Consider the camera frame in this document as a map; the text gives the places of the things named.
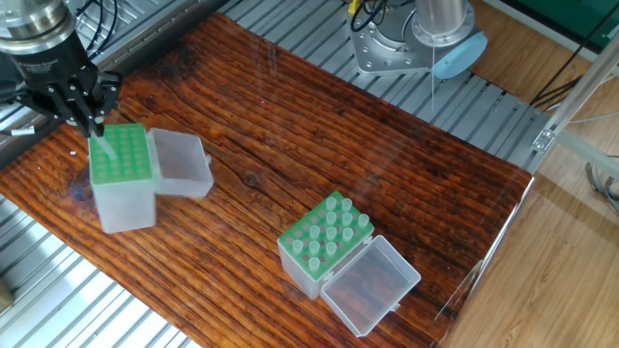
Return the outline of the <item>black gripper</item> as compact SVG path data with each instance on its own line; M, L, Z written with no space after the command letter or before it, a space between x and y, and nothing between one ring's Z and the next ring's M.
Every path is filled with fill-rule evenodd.
M103 136L103 121L121 91L121 75L99 75L96 65L77 56L15 56L24 87L14 101L35 109L58 109L82 135Z

